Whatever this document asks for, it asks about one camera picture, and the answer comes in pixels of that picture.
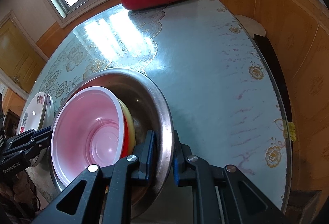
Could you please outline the person's left hand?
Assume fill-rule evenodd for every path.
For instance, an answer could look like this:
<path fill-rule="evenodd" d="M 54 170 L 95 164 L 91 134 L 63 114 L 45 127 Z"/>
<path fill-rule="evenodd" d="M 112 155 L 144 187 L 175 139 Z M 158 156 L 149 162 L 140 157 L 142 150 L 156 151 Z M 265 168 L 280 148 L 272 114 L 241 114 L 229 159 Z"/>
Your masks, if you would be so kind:
<path fill-rule="evenodd" d="M 1 212 L 11 223 L 30 223 L 36 217 L 38 206 L 35 186 L 26 171 L 1 183 Z"/>

